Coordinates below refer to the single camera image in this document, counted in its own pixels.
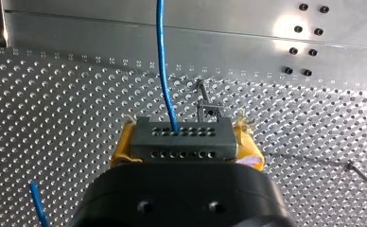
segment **gray terminal block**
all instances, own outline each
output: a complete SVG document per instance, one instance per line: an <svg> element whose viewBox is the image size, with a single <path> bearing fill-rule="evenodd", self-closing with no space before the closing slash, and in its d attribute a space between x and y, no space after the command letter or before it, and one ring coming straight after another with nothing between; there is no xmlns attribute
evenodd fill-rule
<svg viewBox="0 0 367 227"><path fill-rule="evenodd" d="M237 144L231 119L218 122L169 122L139 117L131 139L131 156L144 161L222 161L236 158Z"/></svg>

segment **perforated metal sheet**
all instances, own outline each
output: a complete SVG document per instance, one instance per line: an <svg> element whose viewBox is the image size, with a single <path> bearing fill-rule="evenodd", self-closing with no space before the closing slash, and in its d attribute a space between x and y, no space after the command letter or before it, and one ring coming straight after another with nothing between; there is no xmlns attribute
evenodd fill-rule
<svg viewBox="0 0 367 227"><path fill-rule="evenodd" d="M32 180L51 226L67 225L85 188L107 169L124 114L168 120L154 64L48 56L0 49L0 226L39 226ZM178 118L195 121L201 69L169 74ZM255 119L266 173L299 226L367 226L367 185L343 170L352 159L367 173L367 91L207 81L228 115L246 108Z"/></svg>

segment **metal wall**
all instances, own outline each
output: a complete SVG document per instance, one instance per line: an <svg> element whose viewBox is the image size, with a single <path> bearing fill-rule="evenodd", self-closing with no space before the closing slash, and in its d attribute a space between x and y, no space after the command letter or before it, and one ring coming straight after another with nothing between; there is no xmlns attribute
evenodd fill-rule
<svg viewBox="0 0 367 227"><path fill-rule="evenodd" d="M167 120L155 2L3 1L0 225L38 224L30 180L52 226L67 225L106 169L123 115ZM197 78L231 117L246 108L299 226L367 226L367 185L343 171L352 159L367 172L367 1L301 3L166 1L171 94L180 120L195 121Z"/></svg>

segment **blue cable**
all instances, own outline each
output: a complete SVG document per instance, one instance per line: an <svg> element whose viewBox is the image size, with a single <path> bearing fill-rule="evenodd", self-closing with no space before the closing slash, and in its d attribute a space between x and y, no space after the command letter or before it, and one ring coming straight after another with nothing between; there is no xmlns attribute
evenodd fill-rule
<svg viewBox="0 0 367 227"><path fill-rule="evenodd" d="M30 194L32 196L33 203L36 208L37 216L39 217L39 221L42 224L42 227L50 227L47 216L45 215L45 212L44 212L39 187L37 186L35 182L31 182L29 187L30 187Z"/></svg>
<svg viewBox="0 0 367 227"><path fill-rule="evenodd" d="M168 91L168 78L166 73L166 53L164 50L164 0L157 0L157 48L159 57L159 70L161 88L163 90L164 101L166 102L166 109L168 110L169 121L173 131L178 130L177 117L175 116L174 105L171 101L171 96Z"/></svg>

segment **screw hole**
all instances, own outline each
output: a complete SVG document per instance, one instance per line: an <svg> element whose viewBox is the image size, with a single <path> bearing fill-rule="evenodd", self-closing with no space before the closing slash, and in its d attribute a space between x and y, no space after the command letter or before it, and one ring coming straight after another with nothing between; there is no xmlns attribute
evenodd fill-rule
<svg viewBox="0 0 367 227"><path fill-rule="evenodd" d="M216 214L221 214L225 211L225 208L219 204L217 201L212 201L209 203L209 210Z"/></svg>
<svg viewBox="0 0 367 227"><path fill-rule="evenodd" d="M153 206L149 201L140 201L139 204L137 205L137 211L142 214L148 214L151 211L153 211Z"/></svg>

